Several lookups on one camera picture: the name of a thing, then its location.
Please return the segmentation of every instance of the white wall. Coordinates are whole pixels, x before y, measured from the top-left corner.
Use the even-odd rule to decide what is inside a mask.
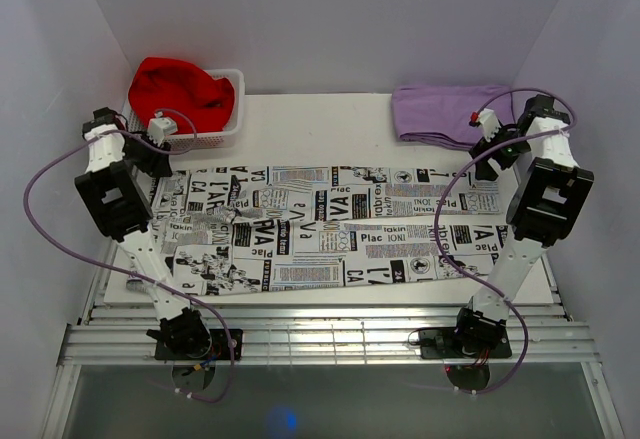
[[[38,168],[80,143],[91,111],[122,105],[131,71],[95,0],[0,0],[0,28],[0,435],[32,438],[91,270],[36,234],[22,191]],[[53,171],[33,202],[56,237],[96,255],[104,239],[73,186],[85,166],[77,157]]]
[[[557,0],[98,0],[131,65],[238,67],[249,92],[511,83]]]
[[[581,121],[572,150],[595,184],[551,255],[568,310],[591,325],[627,437],[640,437],[640,0],[560,0],[517,86],[555,91]]]

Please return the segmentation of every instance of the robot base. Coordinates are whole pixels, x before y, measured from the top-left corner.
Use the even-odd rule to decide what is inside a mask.
[[[418,344],[422,359],[475,359],[481,351],[465,349],[455,327],[425,327],[418,331]],[[511,346],[505,332],[504,342],[489,351],[489,359],[508,359]]]
[[[233,358],[236,361],[239,361],[242,357],[242,329],[229,329],[231,333],[231,338],[235,341],[235,345],[233,346]],[[228,361],[231,359],[231,354],[229,352],[229,344],[227,343],[227,336],[224,333],[224,329],[209,329],[209,333],[211,334],[212,340],[212,349],[217,355],[216,360],[220,361]],[[171,352],[162,342],[158,341],[156,344],[156,352],[154,354],[154,359],[158,361],[191,361],[193,362],[195,359],[189,357],[184,354],[174,354]]]

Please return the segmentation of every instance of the blue light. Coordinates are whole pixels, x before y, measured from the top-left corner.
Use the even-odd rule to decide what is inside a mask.
[[[287,411],[287,426],[290,431],[293,431],[298,425],[298,419],[292,411]]]
[[[266,427],[272,439],[292,439],[296,436],[298,417],[292,409],[276,406],[267,413]]]

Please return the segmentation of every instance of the metal bar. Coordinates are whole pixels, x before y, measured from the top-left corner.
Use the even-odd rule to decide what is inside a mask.
[[[544,267],[545,275],[547,276],[547,281],[549,282],[549,287],[552,291],[558,291],[558,283],[556,282],[556,278],[553,275],[553,269],[551,268],[551,263],[549,262],[549,257],[544,254],[542,256],[542,267]]]
[[[622,431],[618,414],[616,414],[609,388],[602,374],[602,364],[599,362],[584,362],[582,363],[582,370],[584,371],[604,437],[606,439],[624,439],[624,432]]]
[[[217,307],[218,312],[225,319],[278,319],[278,318],[411,318],[411,317],[456,317],[459,311],[458,306],[418,306],[418,307],[362,307],[345,306],[332,308],[317,307]],[[207,310],[199,309],[205,318],[213,318]],[[533,316],[553,316],[564,317],[564,309],[559,305],[544,306],[521,306],[518,311],[525,317]],[[93,320],[97,319],[153,319],[156,315],[153,307],[96,307],[92,315]]]
[[[42,425],[42,434],[40,435],[42,439],[57,439],[64,434],[80,370],[81,366],[79,365],[58,366],[49,408]]]
[[[431,320],[325,320],[279,323],[231,322],[244,329],[242,364],[409,364],[424,363],[418,348],[408,344],[409,333],[420,327],[453,325],[453,317]],[[63,347],[63,364],[158,364],[152,359],[155,342],[139,325],[75,326]],[[590,362],[598,354],[586,324],[546,318],[529,325],[527,362]],[[522,330],[508,327],[514,355],[495,362],[512,363],[523,347]]]

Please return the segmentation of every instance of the white plastic basket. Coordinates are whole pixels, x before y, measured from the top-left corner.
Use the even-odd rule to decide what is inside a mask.
[[[221,132],[204,132],[198,133],[198,138],[194,144],[194,149],[208,149],[211,147],[231,147],[236,142],[236,136],[242,128],[242,122],[244,120],[244,75],[237,69],[212,69],[205,71],[214,79],[221,79],[226,77],[231,81],[233,89],[235,91],[235,102],[233,104],[233,112],[227,125],[224,126],[224,130]],[[144,130],[146,127],[140,120],[136,113],[131,109],[129,100],[124,104],[122,108],[122,115],[127,118],[129,124],[129,130],[139,131]],[[167,137],[167,140],[171,143],[172,149],[181,149],[189,147],[193,142],[192,134],[173,134]]]

